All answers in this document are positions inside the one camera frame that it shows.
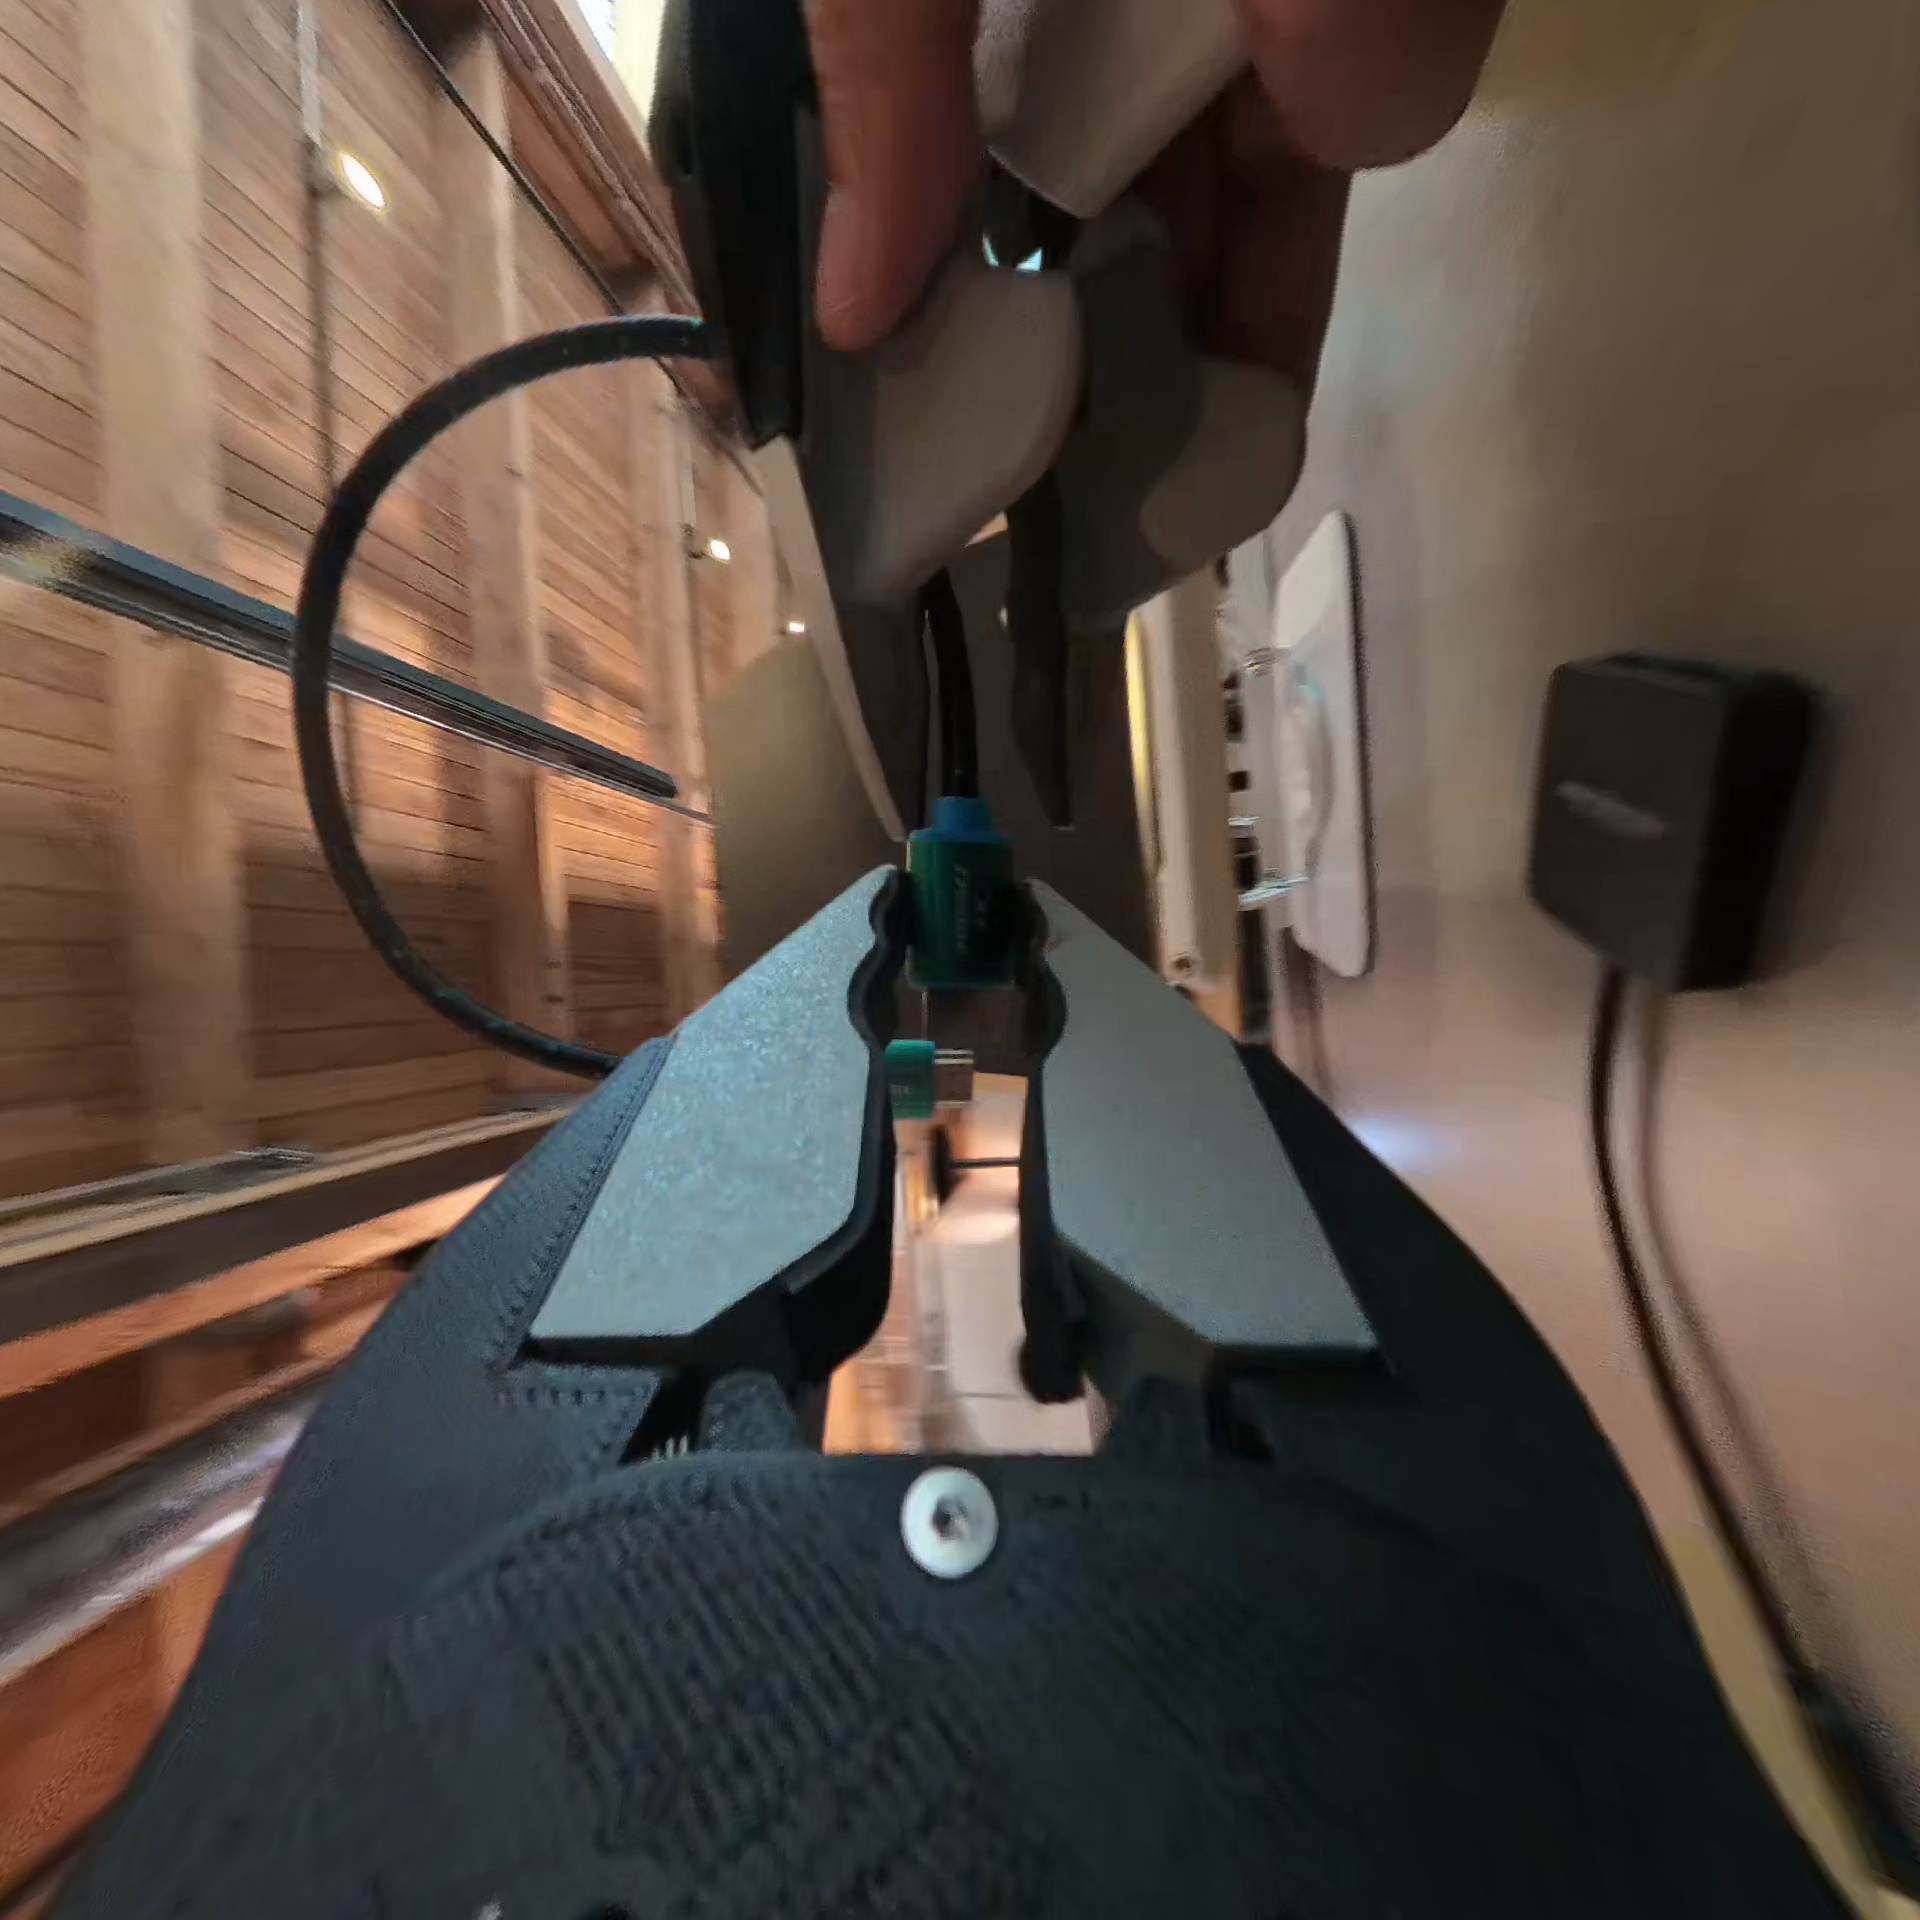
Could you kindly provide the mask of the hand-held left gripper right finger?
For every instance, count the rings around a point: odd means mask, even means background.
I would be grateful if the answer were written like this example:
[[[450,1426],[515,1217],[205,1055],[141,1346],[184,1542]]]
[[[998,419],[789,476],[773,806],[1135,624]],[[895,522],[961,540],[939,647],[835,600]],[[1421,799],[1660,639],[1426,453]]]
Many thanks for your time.
[[[1020,902],[1020,1380],[1347,1380],[1382,1337],[1240,1043],[1076,902]]]

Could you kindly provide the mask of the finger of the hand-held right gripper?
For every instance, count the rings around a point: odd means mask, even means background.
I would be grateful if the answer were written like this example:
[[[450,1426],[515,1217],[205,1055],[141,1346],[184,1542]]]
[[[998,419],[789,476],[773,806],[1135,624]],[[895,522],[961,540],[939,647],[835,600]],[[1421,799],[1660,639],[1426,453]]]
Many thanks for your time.
[[[1011,507],[1013,742],[1052,828],[1127,618],[1265,532],[1300,484],[1308,386],[1189,341],[1171,226],[1140,195],[1080,222],[1063,274],[1085,377],[1052,471]]]
[[[876,351],[809,320],[754,377],[754,472],[802,639],[876,827],[923,819],[923,588],[1069,437],[1085,320],[1069,277],[936,277]]]

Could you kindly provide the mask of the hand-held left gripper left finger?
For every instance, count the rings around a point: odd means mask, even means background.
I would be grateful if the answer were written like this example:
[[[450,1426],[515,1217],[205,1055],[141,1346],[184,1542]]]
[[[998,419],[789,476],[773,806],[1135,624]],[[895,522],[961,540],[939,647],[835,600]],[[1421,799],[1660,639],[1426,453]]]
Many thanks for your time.
[[[902,878],[873,870],[677,1028],[531,1356],[827,1386],[876,1334],[901,926]]]

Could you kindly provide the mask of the black adapter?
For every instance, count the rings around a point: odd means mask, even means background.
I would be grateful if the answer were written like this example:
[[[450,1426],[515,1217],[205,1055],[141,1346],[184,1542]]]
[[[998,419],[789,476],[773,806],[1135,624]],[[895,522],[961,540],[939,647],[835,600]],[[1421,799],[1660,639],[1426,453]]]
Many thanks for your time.
[[[1642,1377],[1687,1462],[1718,1549],[1773,1655],[1870,1871],[1917,1902],[1917,1829],[1863,1709],[1811,1640],[1811,1572],[1780,1580],[1763,1529],[1720,1471],[1670,1322],[1687,1327],[1698,1368],[1726,1411],[1743,1471],[1773,1471],[1718,1346],[1681,1292],[1660,1304],[1660,1231],[1634,1239],[1621,1159],[1621,1068],[1626,1004],[1731,994],[1761,974],[1789,828],[1819,741],[1811,686],[1720,660],[1642,650],[1554,668],[1542,719],[1527,888],[1542,917],[1596,960],[1588,1028],[1588,1145],[1596,1211]]]

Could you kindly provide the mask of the person's right hand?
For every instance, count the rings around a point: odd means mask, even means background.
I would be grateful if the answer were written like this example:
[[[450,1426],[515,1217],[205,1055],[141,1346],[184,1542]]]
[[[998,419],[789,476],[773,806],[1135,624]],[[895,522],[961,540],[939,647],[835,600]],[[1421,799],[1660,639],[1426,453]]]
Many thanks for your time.
[[[1140,180],[1204,356],[1313,386],[1353,176],[1467,113],[1505,6],[1236,6],[1249,72]],[[828,200],[818,325],[884,345],[960,247],[986,176],[978,6],[807,6]]]

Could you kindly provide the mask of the wooden book stand white base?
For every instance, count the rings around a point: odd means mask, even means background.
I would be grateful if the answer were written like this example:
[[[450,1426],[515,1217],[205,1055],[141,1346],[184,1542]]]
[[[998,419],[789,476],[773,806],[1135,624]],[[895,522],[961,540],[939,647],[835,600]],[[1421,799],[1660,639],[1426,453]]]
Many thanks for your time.
[[[1127,723],[1159,972],[1267,1042],[1292,974],[1378,953],[1356,532],[1275,532],[1127,624]]]

